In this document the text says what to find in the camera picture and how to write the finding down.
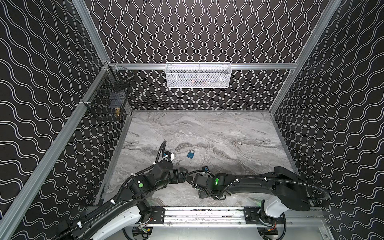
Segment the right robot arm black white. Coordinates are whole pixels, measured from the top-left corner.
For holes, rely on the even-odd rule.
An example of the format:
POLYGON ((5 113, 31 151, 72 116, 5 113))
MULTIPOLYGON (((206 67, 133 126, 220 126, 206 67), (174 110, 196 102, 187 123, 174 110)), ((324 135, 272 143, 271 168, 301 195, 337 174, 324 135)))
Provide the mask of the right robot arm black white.
POLYGON ((327 200, 330 193, 305 182, 303 178, 283 167, 260 175, 212 174, 207 169, 185 174, 185 180, 199 191, 200 198, 224 201, 236 194, 265 194, 254 214, 262 225, 270 227, 288 210, 306 212, 311 202, 327 200))

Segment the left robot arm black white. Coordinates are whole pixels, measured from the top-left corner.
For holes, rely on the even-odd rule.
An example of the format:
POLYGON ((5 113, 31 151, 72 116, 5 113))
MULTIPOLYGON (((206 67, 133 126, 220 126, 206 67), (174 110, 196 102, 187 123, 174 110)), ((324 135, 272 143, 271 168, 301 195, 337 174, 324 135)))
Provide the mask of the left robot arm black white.
POLYGON ((149 222, 153 209, 148 199, 169 184, 184 182, 166 145, 163 141, 155 162, 128 177, 109 201, 69 225, 64 223, 56 239, 105 240, 129 225, 149 222))

